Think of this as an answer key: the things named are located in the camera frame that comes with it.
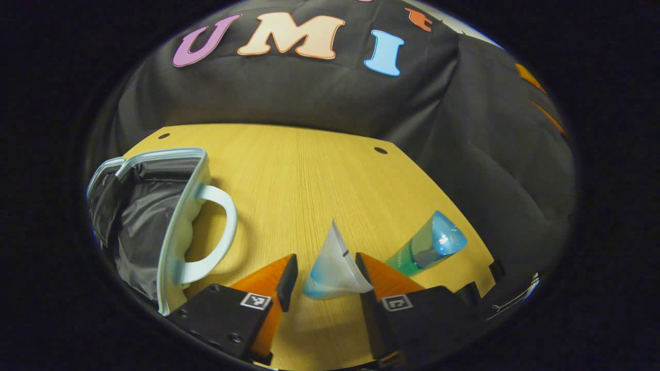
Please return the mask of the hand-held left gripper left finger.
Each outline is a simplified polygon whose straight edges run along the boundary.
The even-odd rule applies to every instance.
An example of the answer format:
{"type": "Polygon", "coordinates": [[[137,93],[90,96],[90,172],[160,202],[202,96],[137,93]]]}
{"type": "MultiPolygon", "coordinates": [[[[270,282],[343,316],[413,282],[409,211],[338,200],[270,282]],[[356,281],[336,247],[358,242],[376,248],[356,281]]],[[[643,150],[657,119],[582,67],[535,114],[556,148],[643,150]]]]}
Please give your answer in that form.
{"type": "Polygon", "coordinates": [[[290,254],[232,285],[206,286],[168,319],[228,356],[270,365],[274,338],[298,276],[297,256],[290,254]]]}

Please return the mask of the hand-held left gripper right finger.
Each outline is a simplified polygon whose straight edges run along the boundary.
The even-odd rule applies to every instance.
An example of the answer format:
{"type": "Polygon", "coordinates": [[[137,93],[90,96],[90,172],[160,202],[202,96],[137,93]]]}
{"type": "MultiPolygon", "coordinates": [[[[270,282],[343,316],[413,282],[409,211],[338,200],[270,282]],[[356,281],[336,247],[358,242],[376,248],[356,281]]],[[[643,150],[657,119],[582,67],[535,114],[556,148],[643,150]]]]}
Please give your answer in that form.
{"type": "Polygon", "coordinates": [[[361,293],[361,309],[372,356],[381,369],[425,369],[484,334],[474,283],[458,293],[424,288],[366,253],[356,265],[372,289],[361,293]]]}

